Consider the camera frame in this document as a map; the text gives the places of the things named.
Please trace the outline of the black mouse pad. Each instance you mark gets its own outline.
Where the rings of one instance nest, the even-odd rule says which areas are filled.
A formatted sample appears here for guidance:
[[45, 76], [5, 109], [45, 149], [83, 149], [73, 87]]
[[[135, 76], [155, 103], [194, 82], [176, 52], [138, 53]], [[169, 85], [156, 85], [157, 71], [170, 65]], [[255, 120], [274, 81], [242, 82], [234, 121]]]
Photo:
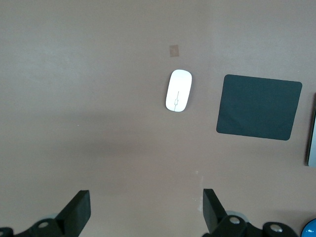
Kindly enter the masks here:
[[225, 75], [216, 131], [287, 141], [301, 90], [298, 81]]

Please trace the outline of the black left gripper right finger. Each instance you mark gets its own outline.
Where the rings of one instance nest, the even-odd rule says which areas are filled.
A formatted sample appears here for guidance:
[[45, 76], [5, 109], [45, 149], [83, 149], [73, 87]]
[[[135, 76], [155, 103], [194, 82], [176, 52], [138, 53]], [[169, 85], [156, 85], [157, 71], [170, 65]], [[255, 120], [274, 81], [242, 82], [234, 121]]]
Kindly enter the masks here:
[[203, 190], [203, 216], [208, 233], [202, 237], [298, 237], [288, 225], [266, 222], [259, 229], [237, 215], [229, 215], [213, 189]]

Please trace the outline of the blue desk lamp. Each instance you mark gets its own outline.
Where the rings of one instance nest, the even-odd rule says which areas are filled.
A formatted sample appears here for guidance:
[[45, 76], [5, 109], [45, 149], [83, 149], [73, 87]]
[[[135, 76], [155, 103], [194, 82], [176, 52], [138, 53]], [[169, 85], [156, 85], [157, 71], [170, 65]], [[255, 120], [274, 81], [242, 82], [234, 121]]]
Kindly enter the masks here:
[[316, 237], [316, 218], [310, 220], [303, 227], [301, 237]]

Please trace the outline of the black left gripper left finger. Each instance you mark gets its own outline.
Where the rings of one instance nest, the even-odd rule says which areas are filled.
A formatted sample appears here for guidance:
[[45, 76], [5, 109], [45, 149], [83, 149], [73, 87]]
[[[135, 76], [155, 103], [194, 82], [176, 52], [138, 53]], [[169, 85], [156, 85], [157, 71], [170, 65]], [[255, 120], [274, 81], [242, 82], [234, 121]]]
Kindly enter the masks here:
[[56, 217], [42, 219], [18, 234], [1, 227], [0, 237], [79, 237], [90, 216], [90, 192], [81, 190]]

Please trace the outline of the silver laptop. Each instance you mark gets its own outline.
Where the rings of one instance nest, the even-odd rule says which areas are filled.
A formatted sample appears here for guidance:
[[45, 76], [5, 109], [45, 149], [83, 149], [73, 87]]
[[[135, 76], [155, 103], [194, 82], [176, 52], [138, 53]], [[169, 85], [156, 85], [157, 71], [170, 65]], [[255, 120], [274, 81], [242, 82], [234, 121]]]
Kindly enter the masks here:
[[307, 165], [316, 168], [316, 94], [312, 115]]

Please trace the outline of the white computer mouse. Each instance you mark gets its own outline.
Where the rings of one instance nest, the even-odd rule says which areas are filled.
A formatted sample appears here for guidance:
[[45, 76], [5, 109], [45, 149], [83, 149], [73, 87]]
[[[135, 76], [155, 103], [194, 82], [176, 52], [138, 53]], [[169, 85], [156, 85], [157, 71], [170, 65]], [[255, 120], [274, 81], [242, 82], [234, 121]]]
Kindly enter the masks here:
[[172, 72], [167, 89], [166, 108], [173, 112], [185, 110], [192, 86], [192, 75], [190, 72], [177, 69]]

